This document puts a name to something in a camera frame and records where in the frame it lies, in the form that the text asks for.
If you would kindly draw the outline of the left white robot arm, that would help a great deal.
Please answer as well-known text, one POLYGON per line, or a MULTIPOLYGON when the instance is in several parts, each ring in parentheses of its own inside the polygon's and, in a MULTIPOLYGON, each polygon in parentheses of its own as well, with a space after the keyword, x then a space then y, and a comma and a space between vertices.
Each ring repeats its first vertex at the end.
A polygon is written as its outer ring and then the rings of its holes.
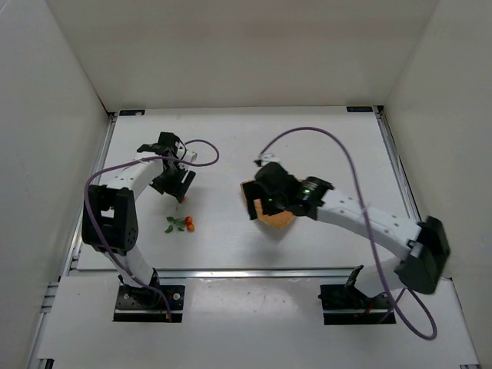
POLYGON ((110 260, 122 284, 132 288, 158 286, 156 273, 138 249, 136 200, 150 187, 183 202, 195 172, 188 164, 198 154, 175 134, 162 132, 158 141, 137 149, 135 165, 102 185, 88 186, 81 238, 110 260))

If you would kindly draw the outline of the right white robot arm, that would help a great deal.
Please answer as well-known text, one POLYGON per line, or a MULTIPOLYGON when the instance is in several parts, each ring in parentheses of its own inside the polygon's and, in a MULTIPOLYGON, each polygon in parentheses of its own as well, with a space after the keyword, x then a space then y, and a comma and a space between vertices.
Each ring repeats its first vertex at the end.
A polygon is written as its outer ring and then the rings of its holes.
POLYGON ((361 209, 332 183, 316 177, 298 180, 277 162, 269 162, 254 179, 241 184, 250 219, 290 212, 296 217, 332 224, 385 248, 397 258, 401 286, 433 294, 450 257, 443 223, 434 217, 415 222, 377 208, 361 209))

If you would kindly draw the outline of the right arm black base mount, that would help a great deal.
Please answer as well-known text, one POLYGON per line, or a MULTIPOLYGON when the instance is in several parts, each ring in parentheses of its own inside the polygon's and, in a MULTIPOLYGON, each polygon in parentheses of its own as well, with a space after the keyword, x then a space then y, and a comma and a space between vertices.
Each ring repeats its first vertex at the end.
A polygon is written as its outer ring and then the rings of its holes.
POLYGON ((396 324, 385 294, 369 298, 357 288, 343 284, 322 284, 320 294, 324 325, 396 324))

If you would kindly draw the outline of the cherry sprig with green leaves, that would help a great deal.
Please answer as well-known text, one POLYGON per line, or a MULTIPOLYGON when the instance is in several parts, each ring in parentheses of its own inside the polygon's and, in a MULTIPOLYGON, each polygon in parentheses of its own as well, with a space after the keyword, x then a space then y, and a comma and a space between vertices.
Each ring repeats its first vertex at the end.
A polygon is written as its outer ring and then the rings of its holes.
POLYGON ((184 231, 189 231, 193 232, 195 230, 194 222, 193 222, 193 217, 192 216, 187 216, 184 218, 174 218, 174 217, 166 217, 166 220, 168 222, 168 226, 165 229, 165 234, 169 234, 173 231, 179 231, 179 232, 184 232, 184 231))

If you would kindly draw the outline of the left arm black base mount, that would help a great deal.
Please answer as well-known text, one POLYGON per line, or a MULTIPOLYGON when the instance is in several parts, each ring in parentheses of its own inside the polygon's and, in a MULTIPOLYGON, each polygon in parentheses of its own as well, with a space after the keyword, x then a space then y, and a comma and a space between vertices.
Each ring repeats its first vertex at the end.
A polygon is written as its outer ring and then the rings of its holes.
POLYGON ((161 285, 161 292, 167 298, 170 314, 159 294, 144 288, 120 285, 115 302, 113 321, 181 323, 185 302, 184 285, 161 285))

